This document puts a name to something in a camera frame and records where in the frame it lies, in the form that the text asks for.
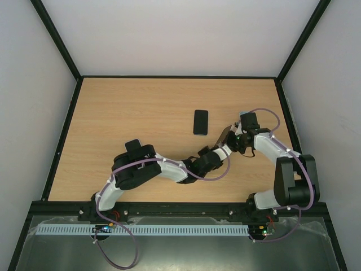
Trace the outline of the dark blue phone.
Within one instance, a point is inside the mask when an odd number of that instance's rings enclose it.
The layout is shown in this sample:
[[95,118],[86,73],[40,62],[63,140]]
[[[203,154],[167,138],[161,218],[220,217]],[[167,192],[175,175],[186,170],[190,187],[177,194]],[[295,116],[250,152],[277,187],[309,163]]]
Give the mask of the dark blue phone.
[[209,112],[207,110],[195,110],[193,118],[193,134],[197,136],[208,135]]

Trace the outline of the black phone white edge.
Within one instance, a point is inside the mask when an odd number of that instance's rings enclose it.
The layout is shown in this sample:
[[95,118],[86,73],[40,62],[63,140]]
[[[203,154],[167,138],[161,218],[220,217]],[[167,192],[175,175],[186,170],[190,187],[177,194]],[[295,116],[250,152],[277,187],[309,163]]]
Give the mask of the black phone white edge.
[[224,128],[224,130],[222,131],[221,135],[219,136],[219,138],[217,139],[214,147],[219,147],[219,146],[223,146],[227,143],[228,137],[230,135],[230,133],[232,132],[232,125]]

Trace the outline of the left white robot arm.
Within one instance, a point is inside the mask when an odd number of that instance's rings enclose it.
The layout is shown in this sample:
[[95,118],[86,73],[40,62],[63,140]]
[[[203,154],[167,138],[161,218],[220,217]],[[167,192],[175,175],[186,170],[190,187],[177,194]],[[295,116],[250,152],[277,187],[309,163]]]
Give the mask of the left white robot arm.
[[109,211],[124,191],[135,189],[155,177],[170,179],[180,184],[197,180],[216,181],[230,170],[231,150],[226,145],[205,147],[199,157],[180,161],[158,154],[152,145],[141,146],[137,140],[127,152],[115,157],[112,172],[104,187],[94,194],[98,211]]

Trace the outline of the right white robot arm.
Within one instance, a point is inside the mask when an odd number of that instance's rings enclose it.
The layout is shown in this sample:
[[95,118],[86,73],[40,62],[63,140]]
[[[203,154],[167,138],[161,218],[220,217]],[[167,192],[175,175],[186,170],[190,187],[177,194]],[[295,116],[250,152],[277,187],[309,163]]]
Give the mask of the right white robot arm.
[[246,215],[252,221],[260,220],[266,209],[308,210],[320,198],[316,161],[312,155],[303,155],[281,143],[273,129],[261,128],[256,111],[239,115],[236,123],[224,129],[219,142],[242,155],[250,148],[275,164],[273,188],[249,196]]

